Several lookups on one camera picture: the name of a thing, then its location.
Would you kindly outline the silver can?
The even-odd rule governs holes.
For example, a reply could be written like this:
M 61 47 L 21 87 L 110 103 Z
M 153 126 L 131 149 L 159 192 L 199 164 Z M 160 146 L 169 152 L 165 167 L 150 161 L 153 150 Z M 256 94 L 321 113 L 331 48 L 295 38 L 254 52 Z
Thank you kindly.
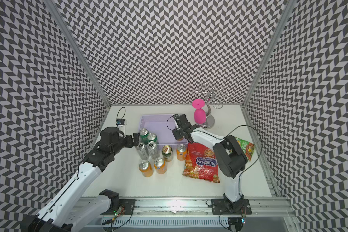
M 139 142 L 135 149 L 142 160 L 148 160 L 150 158 L 146 145 L 143 142 Z
M 147 144 L 147 150 L 150 155 L 150 157 L 155 160 L 160 157 L 158 145 L 154 141 L 150 141 Z

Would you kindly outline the dark green gold-top can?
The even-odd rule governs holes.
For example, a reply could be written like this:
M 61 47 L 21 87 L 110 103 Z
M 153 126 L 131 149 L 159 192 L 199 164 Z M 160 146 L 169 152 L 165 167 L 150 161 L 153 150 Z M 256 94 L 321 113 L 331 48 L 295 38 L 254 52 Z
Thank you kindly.
M 162 157 L 166 162 L 170 162 L 173 160 L 173 150 L 169 145 L 165 145 L 162 150 Z

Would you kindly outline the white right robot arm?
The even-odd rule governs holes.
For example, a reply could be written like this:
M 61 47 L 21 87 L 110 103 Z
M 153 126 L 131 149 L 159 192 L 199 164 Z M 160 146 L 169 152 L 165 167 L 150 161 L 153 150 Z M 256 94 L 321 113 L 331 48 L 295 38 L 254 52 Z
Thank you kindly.
M 241 189 L 242 173 L 248 159 L 232 135 L 223 138 L 206 132 L 199 125 L 191 125 L 185 114 L 174 114 L 176 127 L 172 129 L 175 139 L 186 139 L 189 143 L 198 143 L 210 148 L 215 153 L 218 167 L 227 177 L 224 193 L 224 205 L 229 212 L 235 213 L 246 206 Z

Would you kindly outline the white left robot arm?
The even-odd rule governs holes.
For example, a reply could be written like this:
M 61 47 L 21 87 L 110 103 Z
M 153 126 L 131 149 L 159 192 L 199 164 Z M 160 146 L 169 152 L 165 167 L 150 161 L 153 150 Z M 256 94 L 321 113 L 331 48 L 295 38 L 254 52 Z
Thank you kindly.
M 36 215 L 26 215 L 21 223 L 22 232 L 78 232 L 105 212 L 116 213 L 121 207 L 119 194 L 103 190 L 99 196 L 81 209 L 72 209 L 93 181 L 114 161 L 123 148 L 137 147 L 139 133 L 125 135 L 117 127 L 100 132 L 100 140 L 82 159 L 76 173 L 57 195 Z

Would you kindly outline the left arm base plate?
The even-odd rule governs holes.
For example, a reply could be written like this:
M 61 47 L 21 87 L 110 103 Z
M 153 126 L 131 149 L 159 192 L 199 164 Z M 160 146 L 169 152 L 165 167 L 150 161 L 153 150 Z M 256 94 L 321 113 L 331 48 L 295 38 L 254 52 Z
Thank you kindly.
M 103 215 L 115 215 L 120 209 L 124 215 L 132 215 L 134 212 L 136 200 L 133 198 L 120 199 L 119 203 L 113 203 L 113 206 L 109 210 L 103 213 Z

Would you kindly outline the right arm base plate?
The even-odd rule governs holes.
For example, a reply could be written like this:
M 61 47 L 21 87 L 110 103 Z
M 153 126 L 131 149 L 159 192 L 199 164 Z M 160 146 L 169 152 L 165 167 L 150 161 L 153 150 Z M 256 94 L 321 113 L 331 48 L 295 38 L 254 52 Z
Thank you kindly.
M 231 214 L 231 215 L 251 215 L 252 210 L 248 199 L 239 199 L 232 203 L 227 199 L 211 199 L 211 208 L 213 215 Z

